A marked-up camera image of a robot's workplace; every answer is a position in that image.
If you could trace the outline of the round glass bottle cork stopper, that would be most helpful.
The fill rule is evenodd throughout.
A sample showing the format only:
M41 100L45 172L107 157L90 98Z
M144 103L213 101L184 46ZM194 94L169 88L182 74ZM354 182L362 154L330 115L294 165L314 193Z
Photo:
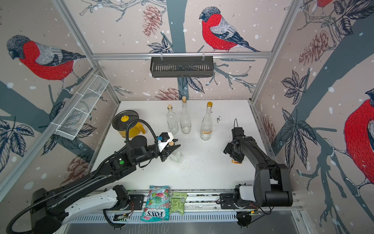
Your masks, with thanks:
M181 131L183 134L191 132L191 118L188 113L187 98L182 97L182 111L180 115Z

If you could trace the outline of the square glass bottle with cork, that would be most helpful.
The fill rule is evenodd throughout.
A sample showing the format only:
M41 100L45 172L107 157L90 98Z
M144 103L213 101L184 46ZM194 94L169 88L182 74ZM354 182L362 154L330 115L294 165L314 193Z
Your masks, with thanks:
M179 125L178 125L178 119L176 114L173 111L172 105L168 105L168 113L166 115L167 123L168 123L168 129L169 131L175 135L179 131Z

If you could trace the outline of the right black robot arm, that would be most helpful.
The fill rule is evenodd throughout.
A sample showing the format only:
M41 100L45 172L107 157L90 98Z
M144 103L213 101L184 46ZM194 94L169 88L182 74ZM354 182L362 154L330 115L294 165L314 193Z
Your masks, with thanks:
M239 184L233 192L234 204L239 208L248 205L256 208L290 207L293 204L288 167L278 164L266 155L251 136L245 136L237 119L232 129L232 142L228 143L224 153L242 163L248 158L255 168L252 185Z

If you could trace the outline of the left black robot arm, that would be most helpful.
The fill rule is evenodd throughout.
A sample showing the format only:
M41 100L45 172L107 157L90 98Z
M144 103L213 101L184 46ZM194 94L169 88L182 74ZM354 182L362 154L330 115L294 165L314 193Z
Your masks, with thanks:
M7 225L6 232L13 234L16 221L24 214L31 217L31 234L53 234L61 226L75 218L96 210L120 210L131 206L135 210L123 185L116 185L101 194L91 193L103 186L118 181L141 167L143 162L160 158L165 161L180 145L172 133L153 134L154 144L148 145L145 136L129 138L125 134L126 145L104 159L96 170L88 175L57 189L39 189L33 193L31 205L20 211Z

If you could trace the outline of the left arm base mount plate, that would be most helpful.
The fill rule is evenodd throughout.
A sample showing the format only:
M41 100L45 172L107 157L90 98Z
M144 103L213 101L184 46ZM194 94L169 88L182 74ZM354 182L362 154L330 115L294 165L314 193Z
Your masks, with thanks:
M142 210L144 203L143 194L129 194L123 185L116 185L113 187L116 192L116 204L110 210Z

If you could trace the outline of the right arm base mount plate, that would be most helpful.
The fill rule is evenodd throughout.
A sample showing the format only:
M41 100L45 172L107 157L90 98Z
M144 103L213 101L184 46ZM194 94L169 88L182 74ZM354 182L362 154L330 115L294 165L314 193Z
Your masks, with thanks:
M254 209L258 210L258 205L254 196L253 185L238 184L231 193L222 193L216 200L216 204L221 209Z

